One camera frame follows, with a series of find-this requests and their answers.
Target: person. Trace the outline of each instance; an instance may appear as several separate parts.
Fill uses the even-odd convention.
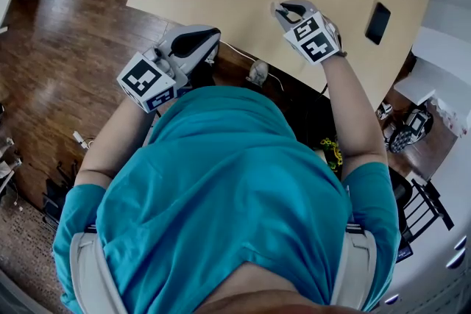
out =
[[[350,64],[333,56],[322,66],[341,180],[257,93],[265,62],[249,73],[255,90],[207,78],[211,86],[179,99],[143,148],[154,116],[125,99],[66,198],[53,248],[63,304],[80,312],[71,239],[95,224],[128,313],[357,313],[329,306],[352,216],[377,246],[370,310],[389,286],[400,239],[386,152]]]

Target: teal t-shirt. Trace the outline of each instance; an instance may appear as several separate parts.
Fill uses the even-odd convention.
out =
[[[108,190],[81,185],[67,195],[54,241],[63,303],[80,312],[70,242],[96,223],[129,313],[191,313],[244,262],[329,304],[353,215],[378,247],[368,310],[392,276],[397,208],[383,164],[363,165],[342,183],[266,97],[194,90],[159,120]]]

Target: black chair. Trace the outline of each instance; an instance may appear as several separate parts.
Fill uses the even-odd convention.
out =
[[[60,216],[65,204],[65,196],[73,188],[75,177],[78,172],[78,163],[74,161],[71,165],[71,173],[67,174],[62,169],[59,161],[57,170],[63,178],[60,185],[48,178],[46,180],[46,193],[43,193],[43,222],[54,232],[59,226]]]
[[[411,184],[406,178],[391,168],[389,168],[389,175],[396,199],[399,230],[401,234],[399,253],[396,261],[396,263],[398,263],[413,254],[411,243],[427,230],[437,218],[441,218],[444,221],[448,230],[452,229],[454,224],[439,200],[440,194],[431,182],[427,182],[427,185],[422,186],[412,179]],[[417,190],[417,194],[413,197],[414,188]],[[414,209],[406,216],[405,209],[410,206],[413,206]],[[415,213],[419,213],[419,217],[410,224],[409,222]],[[428,213],[431,214],[431,217],[425,225],[420,227],[420,220]]]

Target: white strap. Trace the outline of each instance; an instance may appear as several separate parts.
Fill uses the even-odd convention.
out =
[[[366,230],[345,232],[331,305],[361,310],[375,277],[376,242]]]
[[[127,314],[96,233],[77,233],[71,242],[71,274],[84,314]]]

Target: power cord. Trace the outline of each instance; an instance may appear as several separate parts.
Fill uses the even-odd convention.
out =
[[[235,47],[233,47],[233,46],[230,45],[229,43],[224,42],[223,40],[221,41],[221,43],[223,43],[224,45],[226,45],[226,46],[229,47],[230,49],[234,50],[237,54],[241,55],[242,57],[246,57],[248,60],[251,60],[251,61],[253,61],[253,62],[256,61],[255,59],[253,59],[252,57],[249,57],[248,55],[245,55],[243,52],[239,51],[238,49],[236,49]],[[281,84],[281,80],[278,79],[275,75],[273,75],[273,74],[271,74],[271,73],[268,73],[268,75],[270,75],[271,77],[274,77],[274,78],[280,83],[281,90],[284,92],[284,91],[285,91],[285,88],[283,87],[283,84]]]
[[[16,199],[15,199],[15,201],[13,202],[13,204],[14,204],[15,206],[17,206],[17,205],[18,205],[18,199],[20,199],[20,194],[19,194],[19,192],[18,192],[18,188],[16,187],[16,184],[15,184],[14,182],[9,182],[9,183],[11,183],[10,186],[15,189],[15,192],[16,192]]]

